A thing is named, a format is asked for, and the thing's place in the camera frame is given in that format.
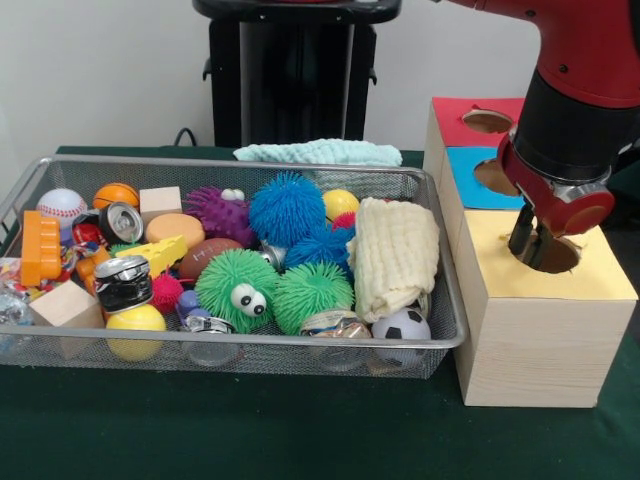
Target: googly eyes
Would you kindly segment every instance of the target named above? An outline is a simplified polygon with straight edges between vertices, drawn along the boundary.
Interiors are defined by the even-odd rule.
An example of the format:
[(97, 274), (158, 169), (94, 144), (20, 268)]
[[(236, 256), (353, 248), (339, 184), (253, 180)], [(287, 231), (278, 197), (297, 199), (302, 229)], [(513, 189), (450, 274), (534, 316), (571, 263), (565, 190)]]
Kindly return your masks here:
[(220, 198), (228, 201), (239, 200), (241, 202), (244, 202), (244, 192), (242, 190), (238, 190), (237, 188), (234, 190), (226, 188), (220, 194)]
[(249, 317), (259, 317), (267, 309), (267, 299), (248, 283), (241, 283), (231, 291), (231, 303)]

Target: black stand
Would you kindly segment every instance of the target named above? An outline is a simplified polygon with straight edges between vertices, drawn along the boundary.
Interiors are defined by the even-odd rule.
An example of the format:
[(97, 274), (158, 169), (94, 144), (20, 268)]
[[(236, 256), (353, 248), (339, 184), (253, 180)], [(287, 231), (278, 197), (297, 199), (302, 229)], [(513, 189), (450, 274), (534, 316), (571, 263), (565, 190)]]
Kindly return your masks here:
[(325, 4), (193, 0), (212, 19), (216, 145), (361, 140), (376, 33), (400, 0)]

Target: light blue towel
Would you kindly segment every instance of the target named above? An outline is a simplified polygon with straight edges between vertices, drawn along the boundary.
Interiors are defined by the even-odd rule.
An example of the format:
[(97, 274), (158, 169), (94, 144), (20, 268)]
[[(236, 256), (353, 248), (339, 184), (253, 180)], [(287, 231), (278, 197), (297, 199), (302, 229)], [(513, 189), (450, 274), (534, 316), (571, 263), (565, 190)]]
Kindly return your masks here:
[(233, 152), (242, 162), (312, 163), (399, 167), (400, 151), (391, 145), (322, 139), (291, 145), (249, 145)]

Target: white wall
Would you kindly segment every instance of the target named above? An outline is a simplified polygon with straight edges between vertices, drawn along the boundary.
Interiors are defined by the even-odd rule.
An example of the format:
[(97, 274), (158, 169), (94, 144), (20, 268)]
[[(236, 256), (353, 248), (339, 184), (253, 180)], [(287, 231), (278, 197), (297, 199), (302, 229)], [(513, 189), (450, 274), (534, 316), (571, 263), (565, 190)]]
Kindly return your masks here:
[[(166, 145), (182, 126), (212, 144), (200, 75), (208, 20), (188, 0), (0, 0), (0, 196), (59, 145)], [(421, 149), (432, 96), (518, 96), (532, 26), (453, 4), (405, 0), (376, 27), (366, 136)]]

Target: red paper square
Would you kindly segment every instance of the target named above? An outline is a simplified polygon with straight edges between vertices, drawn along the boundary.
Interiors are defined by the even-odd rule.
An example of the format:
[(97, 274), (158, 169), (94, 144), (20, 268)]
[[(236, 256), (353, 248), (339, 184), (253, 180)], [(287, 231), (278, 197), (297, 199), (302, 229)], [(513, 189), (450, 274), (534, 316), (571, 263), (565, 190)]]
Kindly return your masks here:
[(498, 147), (504, 133), (483, 133), (469, 127), (464, 116), (474, 110), (488, 110), (508, 116), (516, 124), (524, 98), (444, 98), (433, 99), (445, 147)]

